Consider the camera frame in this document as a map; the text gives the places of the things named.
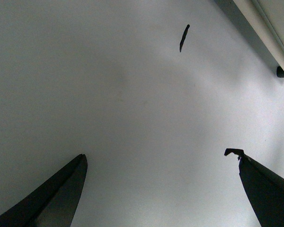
white surface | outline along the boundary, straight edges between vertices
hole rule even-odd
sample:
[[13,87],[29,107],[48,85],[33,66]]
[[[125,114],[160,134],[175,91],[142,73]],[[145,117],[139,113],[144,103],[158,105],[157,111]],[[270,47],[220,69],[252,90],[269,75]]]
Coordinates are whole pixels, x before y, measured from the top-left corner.
[[213,2],[0,1],[0,214],[84,153],[73,227],[258,227],[226,148],[284,177],[284,79]]

black plastic piece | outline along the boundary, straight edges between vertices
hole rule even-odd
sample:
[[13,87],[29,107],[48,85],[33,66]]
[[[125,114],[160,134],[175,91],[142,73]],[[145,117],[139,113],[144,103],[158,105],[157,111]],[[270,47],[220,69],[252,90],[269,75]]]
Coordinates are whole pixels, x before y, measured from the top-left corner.
[[0,215],[0,227],[70,227],[87,172],[78,155],[14,207]]
[[279,78],[284,78],[284,70],[281,68],[281,66],[278,66],[278,68],[276,68],[276,75]]
[[235,155],[238,155],[239,157],[244,156],[244,150],[242,150],[242,149],[227,148],[225,150],[224,155],[228,156],[230,153],[234,153]]
[[261,227],[284,227],[284,179],[243,155],[240,178]]

white molding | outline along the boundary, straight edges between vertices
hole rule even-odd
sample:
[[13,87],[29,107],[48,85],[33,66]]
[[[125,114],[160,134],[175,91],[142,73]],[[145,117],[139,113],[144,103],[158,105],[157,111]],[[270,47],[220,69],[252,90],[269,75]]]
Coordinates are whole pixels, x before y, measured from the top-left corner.
[[284,46],[282,45],[282,43],[280,43],[280,39],[277,34],[272,33],[269,25],[267,24],[269,23],[269,21],[265,21],[265,18],[261,16],[261,13],[257,10],[251,0],[233,1],[245,16],[246,20],[253,27],[264,45],[271,52],[272,56],[284,70]]

